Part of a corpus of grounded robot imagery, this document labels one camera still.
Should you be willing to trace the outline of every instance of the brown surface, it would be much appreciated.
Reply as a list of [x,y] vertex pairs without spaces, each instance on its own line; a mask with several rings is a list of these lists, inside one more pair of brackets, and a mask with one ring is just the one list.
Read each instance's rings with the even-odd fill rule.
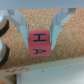
[[[27,15],[27,23],[30,26],[30,30],[44,30],[49,29],[52,17],[57,14],[59,9],[19,11]],[[0,69],[83,56],[84,9],[77,9],[74,17],[65,24],[62,32],[58,35],[56,46],[51,51],[51,56],[49,57],[30,57],[29,49],[26,47],[22,35],[12,23],[10,23],[7,33],[1,38],[10,47],[10,55],[9,60]]]

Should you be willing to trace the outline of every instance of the cork board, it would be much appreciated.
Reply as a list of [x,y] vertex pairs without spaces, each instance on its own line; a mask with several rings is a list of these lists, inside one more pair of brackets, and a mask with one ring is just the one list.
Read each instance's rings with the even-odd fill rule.
[[[19,10],[27,16],[30,30],[46,30],[52,24],[52,17],[59,9]],[[78,8],[75,15],[59,33],[55,48],[48,57],[31,57],[22,35],[10,22],[9,30],[1,37],[10,48],[8,61],[0,69],[24,66],[84,55],[84,8]]]

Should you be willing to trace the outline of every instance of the white round object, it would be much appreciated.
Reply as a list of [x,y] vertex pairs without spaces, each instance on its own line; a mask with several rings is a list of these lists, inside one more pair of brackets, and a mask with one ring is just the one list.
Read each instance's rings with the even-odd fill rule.
[[6,45],[0,39],[0,61],[3,59],[6,53]]
[[7,19],[0,15],[0,30],[6,25]]

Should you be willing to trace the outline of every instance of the letter block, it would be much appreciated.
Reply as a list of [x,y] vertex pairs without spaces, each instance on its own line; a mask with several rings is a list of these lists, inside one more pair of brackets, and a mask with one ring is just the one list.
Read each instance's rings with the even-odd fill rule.
[[28,45],[31,56],[50,56],[50,30],[30,30]]

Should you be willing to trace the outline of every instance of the red block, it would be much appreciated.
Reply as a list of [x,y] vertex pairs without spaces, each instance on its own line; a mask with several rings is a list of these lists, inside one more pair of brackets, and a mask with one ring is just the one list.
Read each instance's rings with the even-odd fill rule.
[[31,56],[50,56],[50,30],[30,30],[29,51]]

